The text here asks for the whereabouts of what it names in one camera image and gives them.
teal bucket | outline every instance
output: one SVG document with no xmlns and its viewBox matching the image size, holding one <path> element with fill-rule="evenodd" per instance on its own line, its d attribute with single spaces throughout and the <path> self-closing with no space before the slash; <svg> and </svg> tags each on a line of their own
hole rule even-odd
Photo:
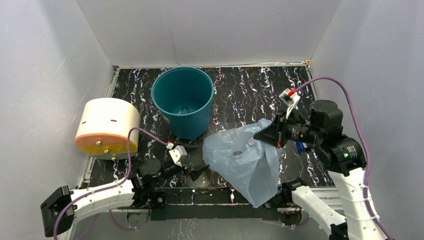
<svg viewBox="0 0 424 240">
<path fill-rule="evenodd" d="M 214 83 L 204 71 L 177 67 L 160 75 L 151 88 L 151 98 L 171 132 L 195 140 L 208 129 Z"/>
</svg>

bucket rim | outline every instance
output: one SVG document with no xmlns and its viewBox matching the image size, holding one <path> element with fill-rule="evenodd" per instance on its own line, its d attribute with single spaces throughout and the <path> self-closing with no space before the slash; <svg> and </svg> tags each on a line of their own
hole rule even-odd
<svg viewBox="0 0 424 240">
<path fill-rule="evenodd" d="M 201 73 L 202 75 L 204 75 L 207 79 L 208 79 L 208 81 L 209 81 L 209 83 L 210 83 L 210 86 L 211 86 L 211 93 L 210 93 L 210 97 L 209 97 L 209 100 L 201 107 L 201 108 L 199 108 L 199 109 L 197 109 L 196 111 L 193 111 L 193 112 L 189 112 L 189 113 L 185 113 L 185 114 L 175 114 L 175 113 L 171 113 L 171 112 L 168 112 L 168 111 L 165 111 L 165 110 L 163 110 L 160 106 L 158 106 L 158 104 L 156 103 L 156 100 L 155 100 L 155 95 L 153 94 L 153 92 L 155 91 L 155 87 L 156 87 L 156 84 L 161 80 L 161 78 L 163 78 L 163 76 L 165 76 L 165 75 L 167 75 L 167 74 L 169 74 L 169 73 L 172 73 L 172 72 L 176 72 L 176 71 L 181 71 L 181 70 L 190 70 L 190 71 L 195 71 L 195 72 L 198 72 L 198 73 Z M 215 94 L 215 86 L 214 86 L 214 82 L 212 81 L 212 79 L 211 79 L 211 77 L 206 73 L 206 72 L 204 72 L 204 71 L 202 71 L 201 69 L 199 69 L 199 68 L 196 68 L 196 67 L 188 67 L 188 66 L 182 66 L 182 67 L 174 67 L 174 68 L 172 68 L 172 69 L 169 69 L 169 70 L 167 70 L 167 71 L 165 71 L 164 73 L 162 73 L 158 78 L 156 78 L 156 80 L 154 81 L 154 83 L 153 83 L 153 86 L 151 87 L 151 92 L 150 92 L 150 95 L 151 95 L 151 99 L 153 100 L 153 104 L 161 111 L 161 112 L 163 112 L 163 113 L 166 113 L 166 114 L 168 114 L 168 115 L 171 115 L 171 116 L 176 116 L 176 117 L 184 117 L 184 116 L 190 116 L 190 115 L 193 115 L 193 114 L 195 114 L 195 113 L 197 113 L 197 112 L 200 112 L 201 110 L 203 110 L 204 108 L 206 108 L 206 106 L 212 101 L 212 98 L 214 97 L 214 94 Z"/>
</svg>

black marble table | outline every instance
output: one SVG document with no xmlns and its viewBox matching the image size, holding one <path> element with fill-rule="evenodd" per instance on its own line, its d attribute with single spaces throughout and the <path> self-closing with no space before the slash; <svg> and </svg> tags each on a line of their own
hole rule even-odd
<svg viewBox="0 0 424 240">
<path fill-rule="evenodd" d="M 152 84 L 167 68 L 121 69 L 115 85 L 113 98 L 123 99 L 133 104 L 140 112 L 140 127 L 145 128 L 165 142 L 181 141 L 193 146 L 188 148 L 189 160 L 196 166 L 203 161 L 202 144 L 204 138 L 216 132 L 257 122 L 261 118 L 272 120 L 281 105 L 278 95 L 284 89 L 300 86 L 308 80 L 303 66 L 271 67 L 207 67 L 202 68 L 214 81 L 215 95 L 210 124 L 204 135 L 195 141 L 176 139 L 159 110 L 151 99 Z M 297 107 L 304 118 L 310 114 L 309 105 L 315 100 L 310 87 L 301 93 Z M 146 135 L 140 135 L 139 155 L 132 160 L 132 169 L 146 164 L 152 158 L 164 161 L 168 158 L 163 145 Z M 127 160 L 95 159 L 90 180 L 86 187 L 95 187 L 122 178 L 128 167 Z M 295 143 L 289 141 L 283 149 L 279 166 L 279 181 L 285 182 L 301 177 L 309 186 L 326 187 L 333 183 L 315 153 L 297 152 Z M 229 187 L 227 181 L 217 172 L 209 169 L 195 182 L 177 174 L 161 183 L 161 187 Z"/>
</svg>

translucent trash bag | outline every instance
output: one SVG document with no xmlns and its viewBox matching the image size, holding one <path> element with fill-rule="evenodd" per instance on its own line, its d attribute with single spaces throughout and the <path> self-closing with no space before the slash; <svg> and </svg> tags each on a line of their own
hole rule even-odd
<svg viewBox="0 0 424 240">
<path fill-rule="evenodd" d="M 277 193 L 283 150 L 253 139 L 271 123 L 262 118 L 254 124 L 217 132 L 203 143 L 204 162 L 255 208 Z"/>
</svg>

